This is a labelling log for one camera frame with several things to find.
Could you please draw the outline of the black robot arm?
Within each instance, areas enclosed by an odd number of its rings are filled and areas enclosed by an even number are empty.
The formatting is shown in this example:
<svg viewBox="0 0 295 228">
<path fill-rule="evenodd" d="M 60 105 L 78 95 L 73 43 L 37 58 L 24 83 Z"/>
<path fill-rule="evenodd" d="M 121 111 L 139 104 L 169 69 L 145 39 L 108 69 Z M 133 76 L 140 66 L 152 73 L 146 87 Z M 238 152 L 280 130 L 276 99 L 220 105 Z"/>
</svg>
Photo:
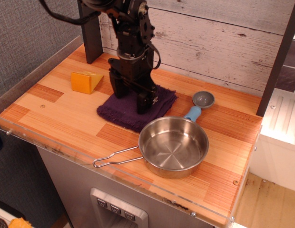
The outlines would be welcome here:
<svg viewBox="0 0 295 228">
<path fill-rule="evenodd" d="M 51 11 L 43 0 L 40 3 L 53 18 L 74 25 L 84 25 L 100 13 L 106 13 L 118 40 L 118 59 L 108 60 L 115 96 L 122 98 L 129 90 L 135 92 L 139 114 L 145 113 L 157 102 L 157 86 L 151 78 L 151 72 L 159 68 L 161 60 L 154 65 L 154 54 L 159 51 L 151 42 L 155 36 L 155 27 L 150 22 L 145 0 L 81 0 L 79 3 L 93 12 L 79 19 Z"/>
</svg>

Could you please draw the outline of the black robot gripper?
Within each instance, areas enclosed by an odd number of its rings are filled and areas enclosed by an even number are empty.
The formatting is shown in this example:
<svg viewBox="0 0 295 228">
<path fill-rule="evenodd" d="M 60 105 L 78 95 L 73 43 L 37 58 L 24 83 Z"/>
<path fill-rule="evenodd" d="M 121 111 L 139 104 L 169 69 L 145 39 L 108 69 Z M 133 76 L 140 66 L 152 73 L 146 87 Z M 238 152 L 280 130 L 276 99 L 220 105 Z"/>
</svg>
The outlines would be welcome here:
<svg viewBox="0 0 295 228">
<path fill-rule="evenodd" d="M 157 102 L 157 87 L 151 78 L 154 52 L 147 51 L 133 59 L 110 58 L 108 63 L 109 78 L 116 98 L 133 91 L 137 94 L 137 113 L 146 113 Z"/>
</svg>

